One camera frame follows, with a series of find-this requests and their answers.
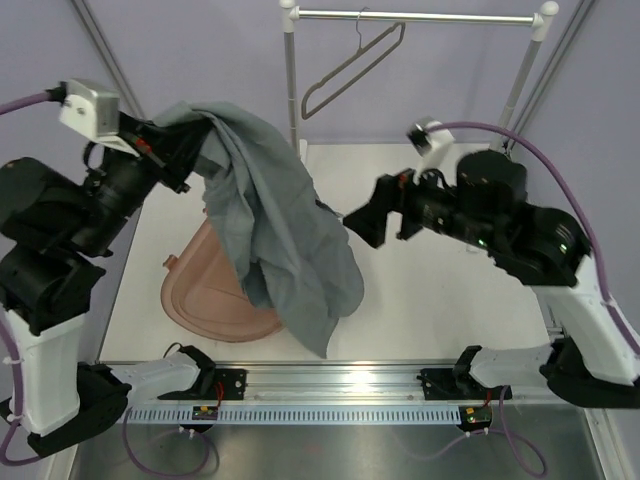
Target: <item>gray cloth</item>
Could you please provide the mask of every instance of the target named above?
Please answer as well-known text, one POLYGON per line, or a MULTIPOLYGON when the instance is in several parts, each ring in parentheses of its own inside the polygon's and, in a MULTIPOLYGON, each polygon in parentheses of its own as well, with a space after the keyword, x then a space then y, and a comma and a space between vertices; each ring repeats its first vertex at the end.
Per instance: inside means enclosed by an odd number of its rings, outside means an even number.
POLYGON ((159 126, 211 119, 195 171, 222 246, 251 303, 275 307, 305 347, 326 358, 340 317, 364 283, 335 213, 319 201, 293 149, 267 122, 229 103, 178 104, 159 126))

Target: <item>cable connector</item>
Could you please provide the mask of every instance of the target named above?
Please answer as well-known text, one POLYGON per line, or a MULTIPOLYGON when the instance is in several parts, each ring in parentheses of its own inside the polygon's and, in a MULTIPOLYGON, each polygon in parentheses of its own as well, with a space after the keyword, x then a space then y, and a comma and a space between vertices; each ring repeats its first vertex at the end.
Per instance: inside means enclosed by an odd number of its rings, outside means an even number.
POLYGON ((14 360, 11 357, 4 357, 2 359, 2 363, 4 363, 5 365, 18 365, 18 364, 24 363, 24 358, 20 358, 18 360, 14 360))
POLYGON ((64 103, 67 98, 67 82, 60 82, 60 86, 56 88, 50 88, 45 90, 49 94, 50 102, 58 102, 60 105, 64 103))

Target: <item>metal hanging rod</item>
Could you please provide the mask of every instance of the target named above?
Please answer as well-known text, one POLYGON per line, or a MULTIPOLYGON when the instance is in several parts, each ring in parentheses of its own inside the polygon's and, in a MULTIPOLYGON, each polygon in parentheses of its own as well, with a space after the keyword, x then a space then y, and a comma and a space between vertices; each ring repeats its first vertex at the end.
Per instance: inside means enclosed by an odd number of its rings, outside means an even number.
MULTIPOLYGON (((547 36, 553 18, 558 13, 558 4, 548 0, 542 4, 540 10, 531 16, 500 16, 500 15, 457 15, 441 13, 403 13, 403 12, 372 12, 340 11, 340 10, 311 10, 300 8, 297 0, 279 0, 282 9, 282 29, 285 41, 285 64, 287 72, 287 93, 289 108, 289 123, 291 130, 291 144, 300 156, 300 136, 298 131, 298 93, 296 90, 296 64, 295 64, 295 22, 298 20, 371 20, 394 22, 443 22, 466 23, 479 25, 501 26, 526 26, 531 28, 531 40, 524 54, 522 63, 516 75, 516 79, 502 109, 498 120, 500 127, 508 127, 513 112, 522 94, 527 77, 535 61, 540 45, 547 36)), ((490 148, 499 150, 503 144, 500 135, 495 135, 490 148)))
POLYGON ((447 13, 402 13, 402 12, 350 12, 343 10, 307 10, 296 7, 291 11, 292 20, 357 20, 390 22, 439 22, 467 23, 480 25, 511 25, 532 27, 542 20, 538 15, 514 17, 498 15, 457 15, 447 13))

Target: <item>purple wall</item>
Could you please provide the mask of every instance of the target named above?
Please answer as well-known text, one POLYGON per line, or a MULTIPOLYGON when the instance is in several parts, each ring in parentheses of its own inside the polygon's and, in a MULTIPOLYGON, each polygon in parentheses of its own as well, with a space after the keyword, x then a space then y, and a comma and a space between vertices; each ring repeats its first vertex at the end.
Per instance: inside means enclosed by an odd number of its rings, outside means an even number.
MULTIPOLYGON (((531 15, 542 0, 300 0, 307 8, 531 15)), ((578 0, 561 11, 540 71, 578 0)), ((90 1, 146 111, 179 100, 228 100, 287 128, 284 49, 277 0, 90 1)), ((299 95, 352 55, 354 22, 297 24, 299 95)), ((367 42, 388 24, 361 25, 367 42)), ((414 120, 497 121, 529 42, 526 27, 409 24, 404 44, 356 86, 301 125, 314 143, 404 141, 414 120)), ((388 43, 376 47, 382 52, 388 43)), ((371 57, 362 61, 366 64, 371 57)), ((357 72, 362 65, 353 67, 357 72)), ((336 84, 317 92, 325 98, 336 84)))
MULTIPOLYGON (((637 0, 598 3, 525 134, 558 165, 584 206, 604 249, 613 294, 640 330, 638 18, 637 0)), ((549 175, 522 160, 531 166, 535 199, 566 206, 549 175)), ((629 457, 636 457, 640 414, 615 418, 629 457)), ((634 461, 640 477, 640 461, 634 461)))

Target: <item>pink plastic tray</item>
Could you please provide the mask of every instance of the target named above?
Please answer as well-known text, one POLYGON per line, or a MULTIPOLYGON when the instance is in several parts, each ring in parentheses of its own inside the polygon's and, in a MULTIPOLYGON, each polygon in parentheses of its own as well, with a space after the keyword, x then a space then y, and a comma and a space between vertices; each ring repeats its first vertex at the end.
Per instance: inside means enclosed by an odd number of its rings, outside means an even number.
POLYGON ((273 309, 249 303, 208 220, 180 258, 171 255, 162 285, 162 307, 187 330, 223 342, 251 342, 283 328, 273 309))

